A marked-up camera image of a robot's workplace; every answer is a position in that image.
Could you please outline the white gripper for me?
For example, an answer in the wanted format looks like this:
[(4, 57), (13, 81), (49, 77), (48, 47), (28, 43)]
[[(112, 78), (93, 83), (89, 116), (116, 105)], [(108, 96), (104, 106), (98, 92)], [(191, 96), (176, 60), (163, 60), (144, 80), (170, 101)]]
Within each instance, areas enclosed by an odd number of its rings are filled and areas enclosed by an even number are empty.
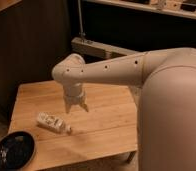
[(71, 110), (71, 104), (80, 104), (80, 106), (86, 111), (89, 112), (89, 108), (85, 101), (85, 91), (81, 83), (68, 84), (63, 86), (64, 90), (64, 99), (65, 102), (65, 111), (69, 114)]

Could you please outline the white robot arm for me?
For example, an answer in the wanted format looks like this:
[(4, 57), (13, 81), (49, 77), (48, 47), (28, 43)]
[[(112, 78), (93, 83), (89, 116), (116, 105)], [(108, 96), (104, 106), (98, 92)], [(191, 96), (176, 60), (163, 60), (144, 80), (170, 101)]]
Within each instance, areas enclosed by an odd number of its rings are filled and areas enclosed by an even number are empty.
[(68, 103), (84, 83), (134, 85), (139, 171), (196, 171), (196, 48), (134, 53), (87, 64), (71, 54), (52, 70)]

